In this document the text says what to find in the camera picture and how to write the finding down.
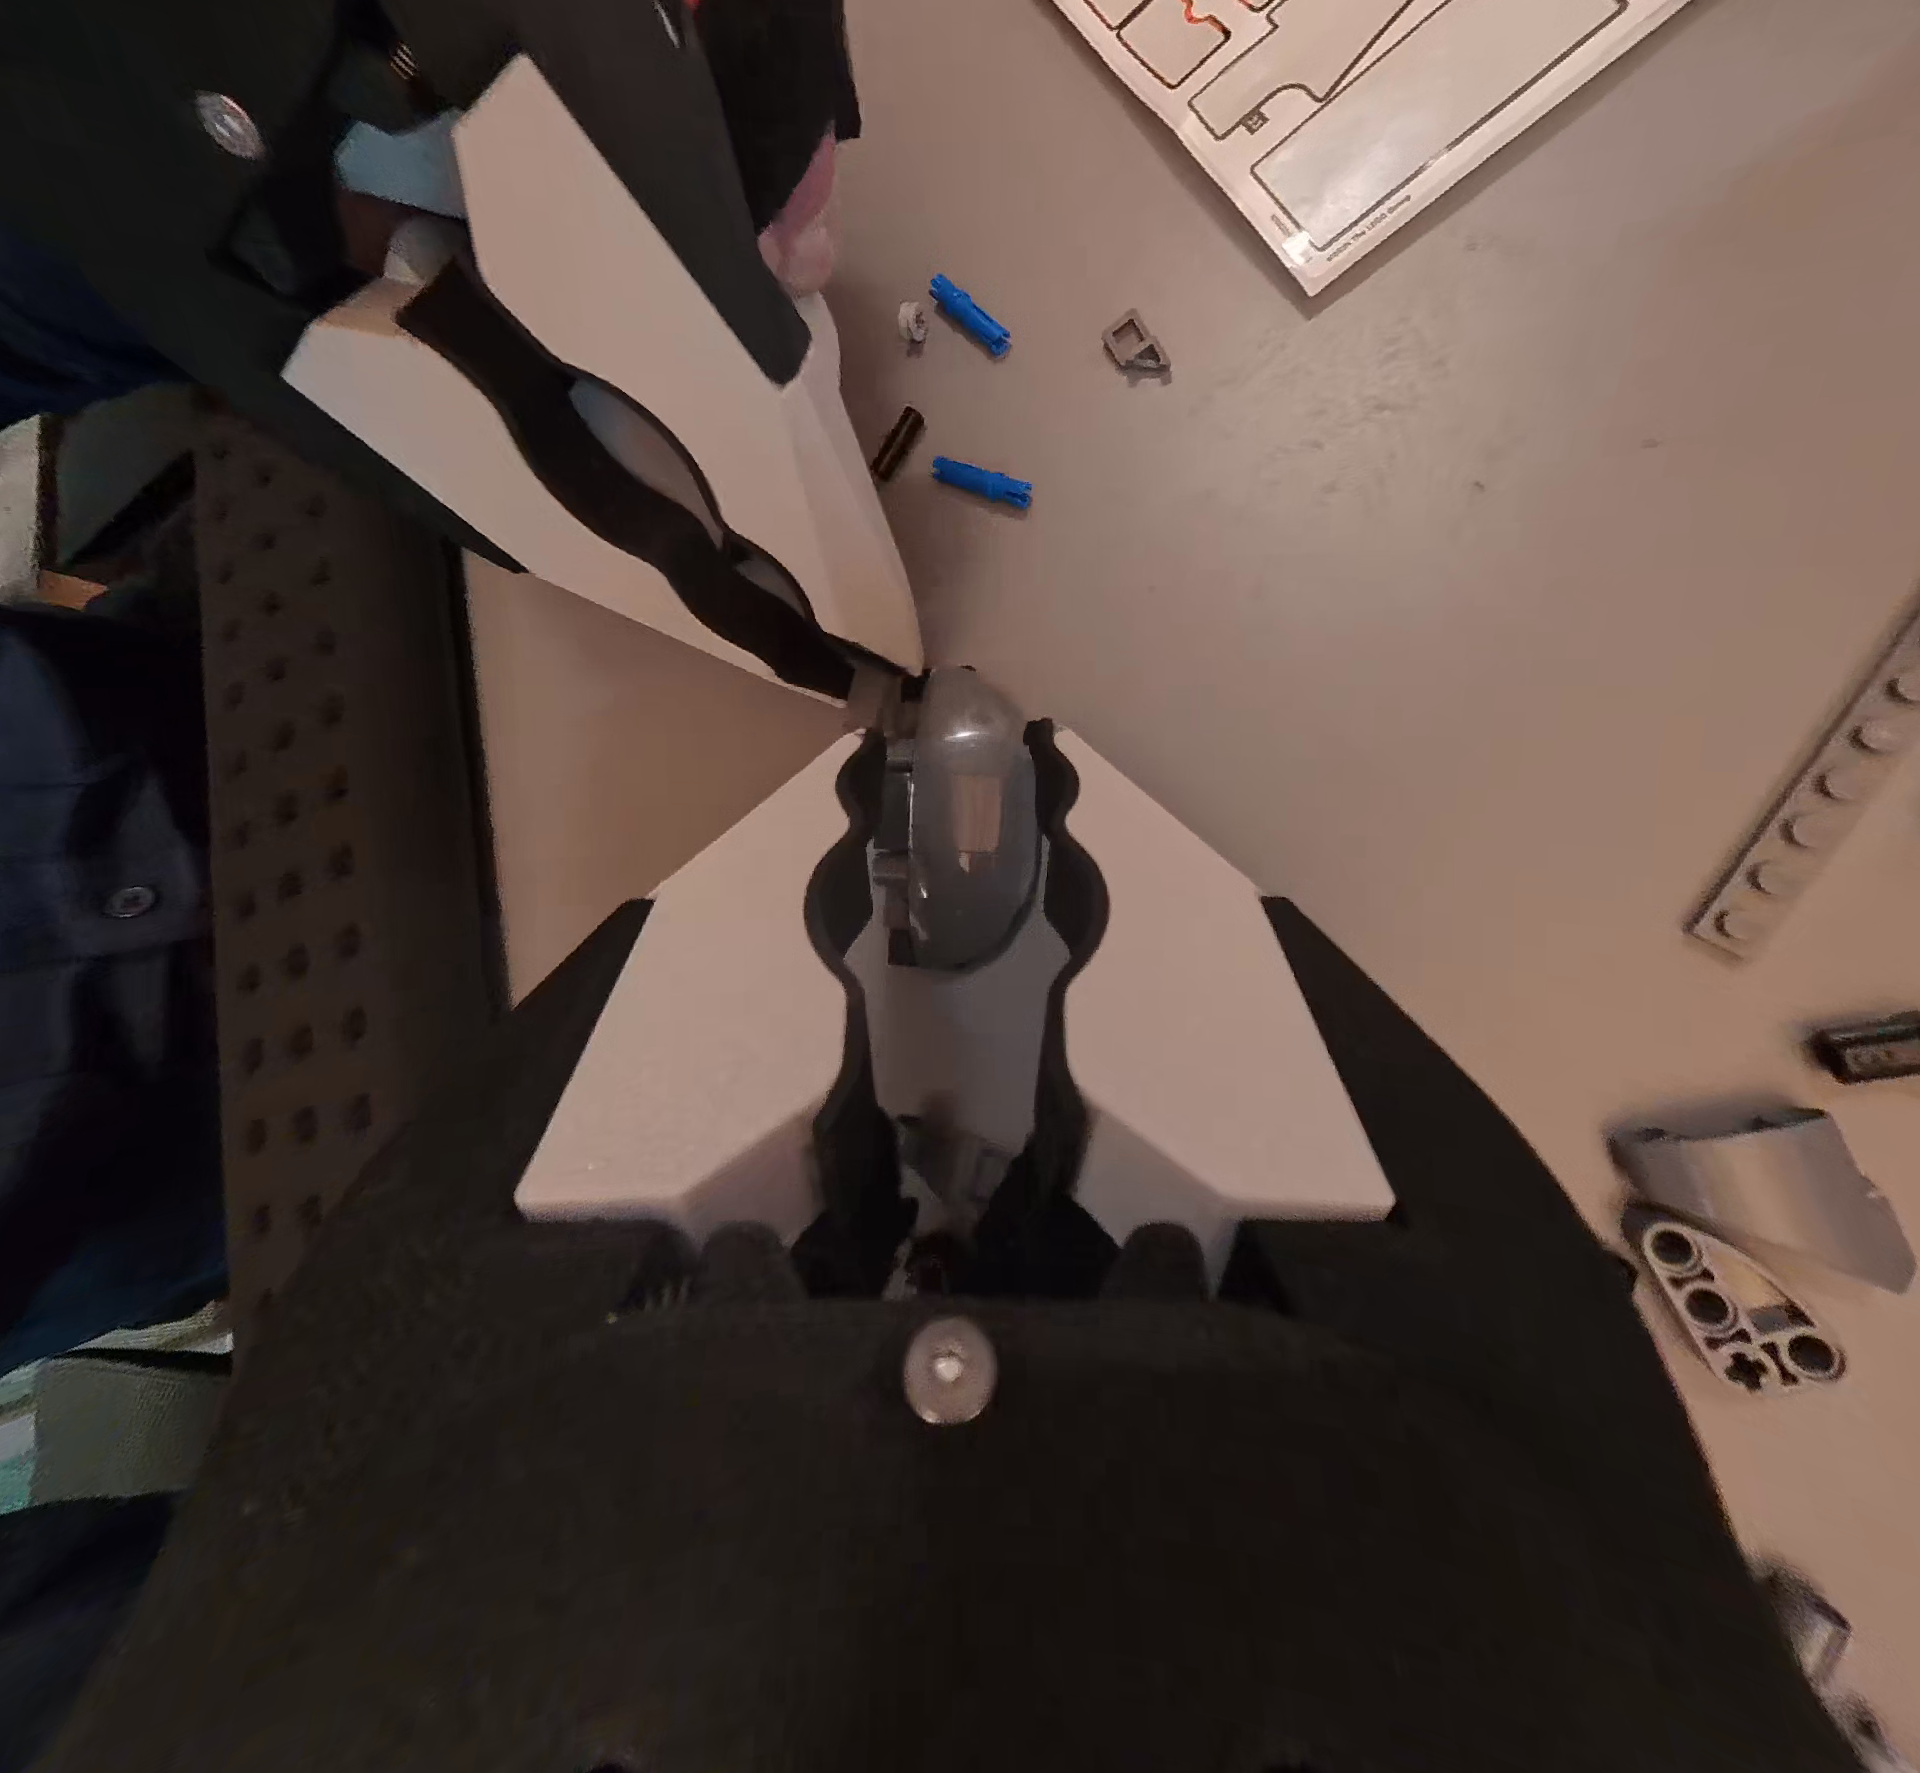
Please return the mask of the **dark grey domed lego assembly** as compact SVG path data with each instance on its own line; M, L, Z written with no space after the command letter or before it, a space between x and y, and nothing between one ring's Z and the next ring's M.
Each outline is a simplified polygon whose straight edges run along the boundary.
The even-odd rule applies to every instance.
M894 972L990 972L1043 883L1027 711L977 670L933 670L886 716L874 892Z

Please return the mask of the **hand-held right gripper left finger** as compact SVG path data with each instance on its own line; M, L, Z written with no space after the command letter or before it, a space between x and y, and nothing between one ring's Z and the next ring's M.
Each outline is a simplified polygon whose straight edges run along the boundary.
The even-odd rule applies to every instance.
M860 1247L894 1234L874 1085L874 808L886 737L844 729L656 883L624 972L518 1181L528 1222L662 1222Z

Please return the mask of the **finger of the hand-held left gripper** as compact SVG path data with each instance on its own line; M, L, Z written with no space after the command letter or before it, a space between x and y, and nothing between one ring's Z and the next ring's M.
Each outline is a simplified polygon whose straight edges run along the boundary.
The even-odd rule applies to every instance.
M923 609L838 400L824 297L775 289L802 322L802 360L768 379L528 57L452 121L452 159L477 274L510 317L685 444L721 519L796 582L826 638L923 675Z
M557 360L473 264L381 274L282 379L518 568L764 679L906 675L906 576L824 366L768 386L701 312L692 373L614 386L644 337Z

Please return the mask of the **dark perforated panel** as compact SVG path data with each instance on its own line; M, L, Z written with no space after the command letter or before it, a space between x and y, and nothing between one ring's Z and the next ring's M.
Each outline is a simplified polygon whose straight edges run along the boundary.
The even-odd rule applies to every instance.
M194 414L225 1321L491 1037L462 558L233 410Z

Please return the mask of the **light grey curved lego panel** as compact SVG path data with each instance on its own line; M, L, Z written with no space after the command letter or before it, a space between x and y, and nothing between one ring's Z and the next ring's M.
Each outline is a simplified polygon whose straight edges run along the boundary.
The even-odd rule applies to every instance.
M1911 1294L1913 1239L1831 1108L1707 1129L1614 1129L1608 1153L1647 1210L1682 1217L1756 1255Z

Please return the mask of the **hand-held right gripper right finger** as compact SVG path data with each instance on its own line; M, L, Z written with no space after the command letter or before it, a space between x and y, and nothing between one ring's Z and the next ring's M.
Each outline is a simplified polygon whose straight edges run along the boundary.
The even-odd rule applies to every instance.
M1390 1181L1248 869L1074 729L1027 729L1043 883L1027 1222L1126 1247L1384 1222Z

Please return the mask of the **long grey studded lego plate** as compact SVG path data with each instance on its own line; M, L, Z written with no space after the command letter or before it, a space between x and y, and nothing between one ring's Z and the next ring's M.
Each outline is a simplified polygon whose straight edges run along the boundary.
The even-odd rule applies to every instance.
M1695 903L1689 940L1746 965L1834 864L1870 796L1920 741L1920 611L1870 654L1868 679L1812 741L1766 814Z

